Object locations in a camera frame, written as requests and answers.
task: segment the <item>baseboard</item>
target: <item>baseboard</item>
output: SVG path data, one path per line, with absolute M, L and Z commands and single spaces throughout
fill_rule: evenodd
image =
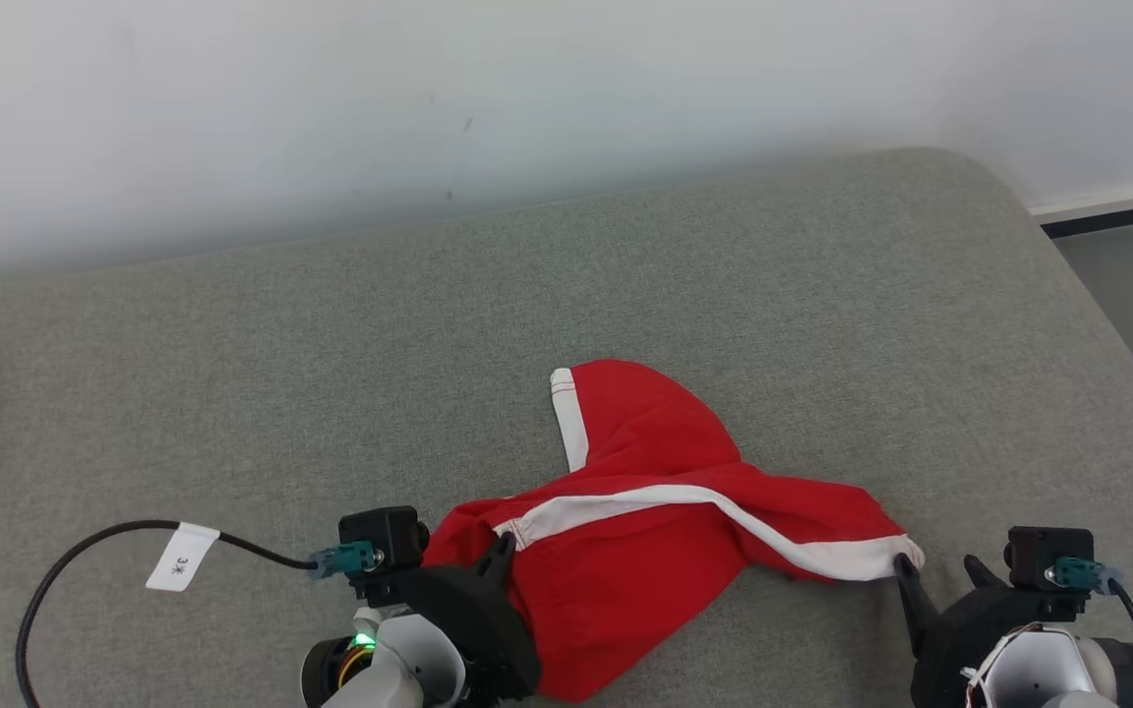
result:
M 1058 205 L 1031 206 L 1030 215 L 1040 224 L 1050 224 L 1053 221 L 1082 220 L 1087 216 L 1130 211 L 1133 211 L 1133 190 L 1100 194 L 1098 197 L 1079 198 Z
M 1133 225 L 1133 191 L 1033 206 L 1030 214 L 1051 238 L 1125 228 Z

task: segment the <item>white trim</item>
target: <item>white trim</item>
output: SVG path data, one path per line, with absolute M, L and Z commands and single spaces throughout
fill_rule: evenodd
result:
M 738 526 L 755 534 L 769 548 L 802 570 L 823 578 L 844 581 L 871 581 L 894 574 L 894 556 L 906 553 L 917 568 L 926 563 L 925 552 L 904 535 L 887 535 L 868 540 L 794 543 L 736 503 L 706 487 L 658 484 L 613 495 L 557 496 L 533 507 L 521 518 L 504 521 L 495 534 L 513 532 L 518 551 L 561 532 L 620 517 L 631 511 L 650 510 L 665 503 L 714 503 Z
M 1133 189 L 1100 194 L 1097 197 L 1075 198 L 1071 202 L 1058 202 L 1056 205 L 1030 206 L 1030 215 L 1040 224 L 1050 224 L 1054 221 L 1081 220 L 1084 216 L 1098 216 L 1130 210 L 1133 210 Z
M 574 472 L 588 459 L 588 434 L 585 432 L 585 413 L 579 409 L 579 395 L 576 394 L 576 377 L 570 375 L 570 369 L 554 369 L 553 376 L 548 377 L 548 395 L 554 402 L 554 413 L 557 413 L 557 429 L 563 434 L 566 467 Z

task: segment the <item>gray cushion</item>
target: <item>gray cushion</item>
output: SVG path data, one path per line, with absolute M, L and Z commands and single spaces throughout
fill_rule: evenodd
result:
M 306 555 L 366 507 L 437 523 L 563 474 L 548 373 L 599 357 L 675 377 L 761 469 L 868 488 L 939 605 L 1013 524 L 1091 528 L 1133 595 L 1133 359 L 1002 184 L 904 150 L 0 287 L 0 705 L 28 595 L 86 534 L 185 519 Z M 40 700 L 297 705 L 346 583 L 218 544 L 147 591 L 167 537 L 60 578 Z M 1111 600 L 1079 628 L 1132 638 Z M 891 707 L 911 666 L 889 582 L 748 570 L 595 703 Z

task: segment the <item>teal connector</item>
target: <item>teal connector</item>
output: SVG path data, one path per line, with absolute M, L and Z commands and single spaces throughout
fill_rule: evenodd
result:
M 337 573 L 368 572 L 378 568 L 383 553 L 374 548 L 368 540 L 341 543 L 325 551 L 318 551 L 309 556 L 317 568 L 309 570 L 309 578 L 331 578 Z
M 1053 565 L 1047 573 L 1048 581 L 1060 587 L 1100 592 L 1100 595 L 1114 595 L 1109 590 L 1110 579 L 1122 582 L 1122 574 L 1118 570 L 1110 569 L 1104 563 L 1082 558 L 1057 558 L 1056 565 Z

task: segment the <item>red garment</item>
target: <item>red garment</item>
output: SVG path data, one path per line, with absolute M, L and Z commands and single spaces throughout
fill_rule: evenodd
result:
M 570 474 L 462 503 L 424 561 L 468 565 L 516 534 L 510 592 L 539 694 L 597 693 L 752 563 L 863 581 L 893 574 L 898 553 L 925 561 L 863 489 L 747 466 L 712 409 L 658 372 L 599 360 L 550 382 Z

